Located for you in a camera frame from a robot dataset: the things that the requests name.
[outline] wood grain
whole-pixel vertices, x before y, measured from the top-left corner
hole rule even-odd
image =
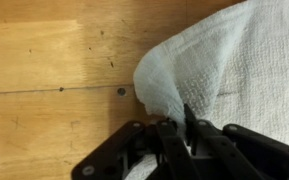
[[[237,2],[0,0],[0,180],[70,179],[122,124],[156,118],[134,93],[141,57]]]

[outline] white towel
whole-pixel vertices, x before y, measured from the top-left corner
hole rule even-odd
[[[147,112],[182,131],[187,103],[217,128],[236,123],[289,144],[289,0],[249,0],[206,18],[149,51],[134,83]]]

